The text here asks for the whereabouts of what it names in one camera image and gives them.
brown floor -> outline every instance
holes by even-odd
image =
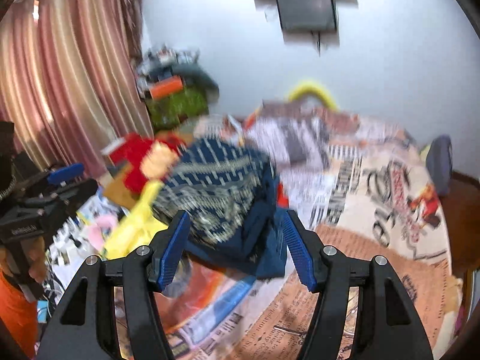
[[[462,278],[467,269],[480,267],[480,188],[454,179],[450,193],[440,200],[450,237],[453,274]]]

white wall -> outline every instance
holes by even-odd
[[[248,114],[299,81],[325,85],[342,109],[402,123],[420,142],[452,136],[454,167],[480,176],[480,40],[455,0],[338,5],[338,47],[319,57],[284,44],[253,0],[144,0],[153,45],[198,47],[220,86],[212,112]]]

pink and beige curtain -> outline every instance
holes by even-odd
[[[21,0],[3,18],[0,118],[15,123],[16,148],[39,166],[82,162],[98,177],[113,139],[153,134],[131,70],[140,1]]]

red plush toy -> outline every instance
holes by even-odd
[[[164,179],[185,147],[185,142],[175,135],[165,139],[139,138],[128,142],[125,159],[133,169],[123,180],[125,187],[140,194],[149,180]]]

pink object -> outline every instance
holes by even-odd
[[[102,229],[109,229],[109,233],[118,225],[117,217],[114,215],[101,215],[92,225],[87,226],[86,233],[88,235],[88,241],[92,246],[101,251],[105,244],[105,239]]]

